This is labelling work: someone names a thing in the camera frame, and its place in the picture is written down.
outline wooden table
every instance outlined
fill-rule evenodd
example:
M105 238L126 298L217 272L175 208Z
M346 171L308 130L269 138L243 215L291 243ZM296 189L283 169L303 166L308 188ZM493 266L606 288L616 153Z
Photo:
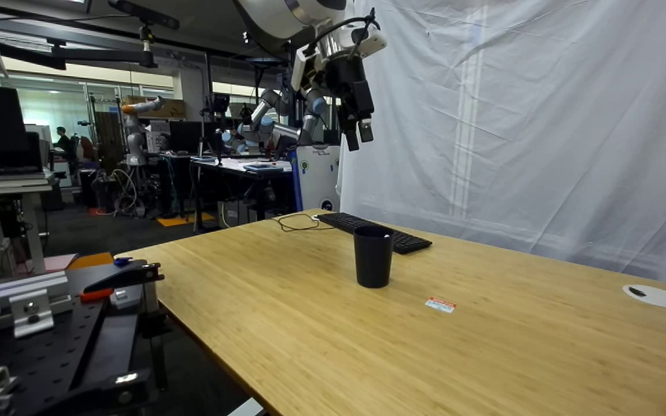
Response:
M386 288L357 283L329 226L129 253L162 263L162 304L281 413L666 413L666 310L623 294L666 283L416 235L435 245L397 253Z

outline small white object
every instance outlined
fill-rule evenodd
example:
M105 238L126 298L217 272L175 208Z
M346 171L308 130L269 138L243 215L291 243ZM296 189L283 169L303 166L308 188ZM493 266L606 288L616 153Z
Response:
M666 307L666 288L649 283L625 283L623 290L638 303Z
M290 75L290 85L291 85L294 89L301 89L301 87L303 87L308 65L311 65L316 58L319 58L317 53L308 56L305 51L308 51L308 47L301 47L301 48L296 48L296 53L294 53L294 65L291 65L291 75Z
M358 56L361 58L375 56L385 47L386 47L386 38L380 33L373 33L369 38L361 41Z
M237 406L229 416L260 416L260 413L265 413L265 406L255 397L251 397L242 406Z
M132 384L132 380L136 380L136 378L139 378L139 375L136 375L136 371L129 371L129 375L118 376L117 384Z
M117 290L114 290L114 298L117 298L117 300L126 300L126 298L128 298L128 290L126 290L126 288L117 288Z
M443 298L428 298L427 304L437 310L437 311L445 311L445 313L454 313L454 310L457 310L452 303L447 303Z

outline white curtain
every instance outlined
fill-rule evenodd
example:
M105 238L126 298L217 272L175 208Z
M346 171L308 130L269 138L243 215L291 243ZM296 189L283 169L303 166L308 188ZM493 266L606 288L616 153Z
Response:
M343 209L666 280L666 3L353 0L375 140Z

